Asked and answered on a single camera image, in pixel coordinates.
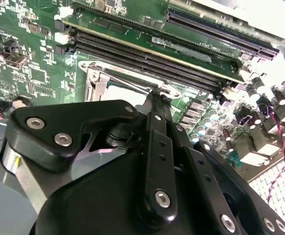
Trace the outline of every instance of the black mechanical arm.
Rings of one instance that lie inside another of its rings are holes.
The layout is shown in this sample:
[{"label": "black mechanical arm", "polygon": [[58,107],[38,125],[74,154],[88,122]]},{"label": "black mechanical arm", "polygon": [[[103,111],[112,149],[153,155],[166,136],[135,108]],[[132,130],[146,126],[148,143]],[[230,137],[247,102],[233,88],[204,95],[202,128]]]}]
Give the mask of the black mechanical arm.
[{"label": "black mechanical arm", "polygon": [[[191,144],[169,104],[152,92],[143,112],[122,100],[14,111],[0,178],[38,213],[31,234],[285,235],[211,146]],[[119,148],[126,153],[71,177],[74,161]]]}]

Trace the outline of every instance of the black capacitor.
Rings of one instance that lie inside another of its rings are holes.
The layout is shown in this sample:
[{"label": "black capacitor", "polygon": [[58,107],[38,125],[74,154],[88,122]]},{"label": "black capacitor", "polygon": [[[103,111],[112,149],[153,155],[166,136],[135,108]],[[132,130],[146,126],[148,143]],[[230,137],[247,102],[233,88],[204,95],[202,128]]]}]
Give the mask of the black capacitor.
[{"label": "black capacitor", "polygon": [[236,113],[236,121],[240,126],[245,125],[252,118],[250,109],[242,106]]},{"label": "black capacitor", "polygon": [[260,118],[258,112],[252,111],[251,115],[252,115],[252,119],[253,119],[253,122],[255,125],[258,125],[261,123],[261,118]]},{"label": "black capacitor", "polygon": [[222,132],[223,132],[224,139],[226,141],[230,141],[232,137],[231,137],[231,134],[230,134],[229,130],[228,129],[223,129]]},{"label": "black capacitor", "polygon": [[270,116],[273,112],[273,107],[270,100],[264,96],[257,100],[257,107],[262,115]]},{"label": "black capacitor", "polygon": [[226,147],[227,147],[227,150],[229,152],[233,152],[234,151],[234,147],[233,147],[233,144],[231,141],[226,141]]},{"label": "black capacitor", "polygon": [[279,105],[285,105],[285,96],[283,95],[282,92],[274,91],[273,94],[274,94],[276,101],[278,102]]}]

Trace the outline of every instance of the electrolytic capacitor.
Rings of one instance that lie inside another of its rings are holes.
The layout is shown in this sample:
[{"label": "electrolytic capacitor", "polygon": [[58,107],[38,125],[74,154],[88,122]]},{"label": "electrolytic capacitor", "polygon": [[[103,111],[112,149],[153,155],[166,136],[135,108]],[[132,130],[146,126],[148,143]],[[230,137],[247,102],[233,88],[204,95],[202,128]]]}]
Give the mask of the electrolytic capacitor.
[{"label": "electrolytic capacitor", "polygon": [[260,95],[257,93],[253,84],[247,85],[246,91],[249,95],[249,98],[252,100],[252,102],[256,103],[256,101],[260,98]]},{"label": "electrolytic capacitor", "polygon": [[251,115],[252,115],[252,119],[253,119],[255,125],[258,125],[261,123],[261,118],[256,111],[251,112]]},{"label": "electrolytic capacitor", "polygon": [[279,105],[285,105],[285,96],[280,91],[274,91],[274,96]]},{"label": "electrolytic capacitor", "polygon": [[197,127],[197,132],[198,132],[198,135],[204,136],[206,134],[206,129],[205,129],[204,126],[198,126]]},{"label": "electrolytic capacitor", "polygon": [[230,141],[231,140],[231,134],[229,132],[228,129],[223,129],[223,137],[226,141]]},{"label": "electrolytic capacitor", "polygon": [[227,147],[227,150],[229,152],[233,152],[234,151],[234,147],[233,147],[233,144],[231,141],[226,141],[226,147]]},{"label": "electrolytic capacitor", "polygon": [[203,119],[203,124],[204,124],[205,127],[210,128],[210,127],[212,126],[211,119],[208,118],[208,117],[205,117],[205,118]]},{"label": "electrolytic capacitor", "polygon": [[198,134],[192,134],[190,139],[191,139],[191,142],[197,143],[199,141],[199,136]]},{"label": "electrolytic capacitor", "polygon": [[256,78],[252,79],[252,84],[254,84],[255,89],[256,89],[258,94],[265,93],[265,85],[262,82],[261,78],[256,77]]},{"label": "electrolytic capacitor", "polygon": [[211,121],[216,121],[219,119],[219,115],[217,114],[217,111],[215,109],[211,109],[209,112]]}]

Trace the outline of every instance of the silver screw head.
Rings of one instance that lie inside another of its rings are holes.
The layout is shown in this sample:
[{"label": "silver screw head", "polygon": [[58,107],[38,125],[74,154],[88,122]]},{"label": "silver screw head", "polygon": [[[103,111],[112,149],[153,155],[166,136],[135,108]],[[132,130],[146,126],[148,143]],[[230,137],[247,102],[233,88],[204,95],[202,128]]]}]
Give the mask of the silver screw head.
[{"label": "silver screw head", "polygon": [[129,106],[126,106],[125,109],[126,109],[127,111],[129,111],[130,113],[132,113],[132,112],[134,111],[134,110],[133,110],[131,107],[129,107]]},{"label": "silver screw head", "polygon": [[160,207],[168,208],[171,205],[170,197],[163,191],[156,191],[155,198]]},{"label": "silver screw head", "polygon": [[62,147],[68,147],[73,142],[72,138],[66,133],[56,134],[54,137],[54,141]]},{"label": "silver screw head", "polygon": [[162,118],[161,118],[160,116],[158,116],[158,115],[155,115],[154,117],[155,117],[157,120],[159,120],[159,121],[162,120]]},{"label": "silver screw head", "polygon": [[279,229],[285,233],[285,225],[281,221],[279,221],[278,219],[276,219],[275,222],[277,223]]},{"label": "silver screw head", "polygon": [[27,125],[35,130],[40,130],[45,127],[45,122],[38,117],[31,117],[26,121]]},{"label": "silver screw head", "polygon": [[176,129],[179,131],[183,131],[183,128],[180,125],[176,125]]},{"label": "silver screw head", "polygon": [[274,225],[272,224],[272,222],[270,220],[268,220],[267,218],[263,218],[264,224],[266,225],[266,227],[271,231],[274,232],[275,228]]},{"label": "silver screw head", "polygon": [[235,233],[235,230],[236,230],[235,224],[229,216],[225,214],[221,215],[221,221],[224,227],[228,231],[230,231],[231,233]]}]

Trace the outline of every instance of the capacitor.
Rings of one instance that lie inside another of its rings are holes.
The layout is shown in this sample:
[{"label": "capacitor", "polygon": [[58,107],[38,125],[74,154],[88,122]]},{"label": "capacitor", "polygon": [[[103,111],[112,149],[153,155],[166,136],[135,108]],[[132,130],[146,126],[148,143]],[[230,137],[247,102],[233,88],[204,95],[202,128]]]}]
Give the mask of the capacitor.
[{"label": "capacitor", "polygon": [[192,134],[190,139],[191,139],[191,142],[197,143],[199,141],[199,136],[198,134]]},{"label": "capacitor", "polygon": [[261,114],[265,115],[265,116],[270,116],[272,111],[273,111],[273,107],[272,104],[270,102],[270,100],[266,97],[261,97],[260,99],[257,100],[257,105],[258,105],[258,110]]},{"label": "capacitor", "polygon": [[255,125],[259,125],[261,123],[261,118],[256,111],[252,111],[251,116]]},{"label": "capacitor", "polygon": [[254,84],[255,89],[256,89],[258,94],[265,93],[265,85],[262,82],[261,78],[256,77],[256,78],[252,79],[252,84]]},{"label": "capacitor", "polygon": [[253,118],[251,118],[251,119],[247,122],[247,124],[248,124],[250,130],[253,130],[253,129],[256,128],[256,125],[255,125],[255,123],[254,123]]},{"label": "capacitor", "polygon": [[208,117],[205,117],[205,118],[203,119],[203,124],[204,124],[204,126],[207,127],[207,128],[212,127],[211,119],[208,118]]},{"label": "capacitor", "polygon": [[260,95],[257,93],[255,86],[253,84],[249,84],[246,87],[246,91],[249,95],[249,98],[252,100],[252,102],[256,103],[256,101],[260,98]]},{"label": "capacitor", "polygon": [[233,147],[233,144],[231,141],[226,141],[226,147],[227,147],[227,150],[229,152],[233,152],[234,151],[234,147]]},{"label": "capacitor", "polygon": [[273,92],[277,102],[279,105],[285,105],[285,96],[280,91],[274,91]]},{"label": "capacitor", "polygon": [[228,129],[223,129],[222,132],[223,132],[224,139],[226,141],[230,141],[232,137],[231,137],[231,134],[230,134],[229,130]]},{"label": "capacitor", "polygon": [[204,136],[206,134],[206,129],[205,129],[204,126],[198,126],[197,127],[197,132],[198,132],[198,135]]},{"label": "capacitor", "polygon": [[211,109],[209,112],[211,121],[216,121],[219,119],[219,115],[217,114],[217,110]]}]

